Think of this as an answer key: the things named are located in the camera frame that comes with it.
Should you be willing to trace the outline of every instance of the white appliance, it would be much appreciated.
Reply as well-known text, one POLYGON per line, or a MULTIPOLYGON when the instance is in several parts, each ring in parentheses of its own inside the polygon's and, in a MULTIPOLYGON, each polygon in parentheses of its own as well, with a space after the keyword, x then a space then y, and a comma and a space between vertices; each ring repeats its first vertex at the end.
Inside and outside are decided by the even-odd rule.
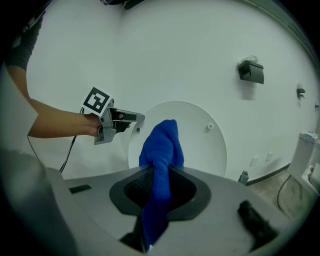
POLYGON ((318 168, 320 140, 314 132, 300 133, 288 173, 291 175, 279 194, 279 205, 291 219, 303 218, 320 196, 318 168))

